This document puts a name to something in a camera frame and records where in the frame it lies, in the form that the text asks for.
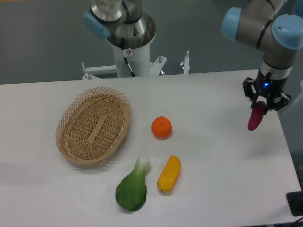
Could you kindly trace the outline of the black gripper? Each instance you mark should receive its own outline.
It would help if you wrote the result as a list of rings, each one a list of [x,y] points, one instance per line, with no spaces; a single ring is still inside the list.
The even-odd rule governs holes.
[[[251,101],[250,107],[255,107],[259,96],[267,98],[266,112],[278,111],[287,106],[291,101],[291,96],[283,93],[287,78],[288,69],[274,68],[259,68],[255,80],[247,77],[242,85],[244,95]]]

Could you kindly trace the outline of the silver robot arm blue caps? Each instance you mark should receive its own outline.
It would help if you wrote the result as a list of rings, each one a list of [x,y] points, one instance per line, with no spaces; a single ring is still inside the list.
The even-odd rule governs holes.
[[[221,33],[264,53],[255,79],[243,82],[244,94],[252,109],[278,111],[292,97],[284,84],[303,47],[303,19],[298,15],[278,15],[284,0],[252,0],[244,9],[230,8],[222,21]]]

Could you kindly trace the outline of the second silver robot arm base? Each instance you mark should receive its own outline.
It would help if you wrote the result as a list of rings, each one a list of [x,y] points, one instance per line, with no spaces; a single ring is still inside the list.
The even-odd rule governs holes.
[[[122,50],[141,48],[156,35],[155,22],[143,12],[141,0],[92,0],[83,21],[97,38]]]

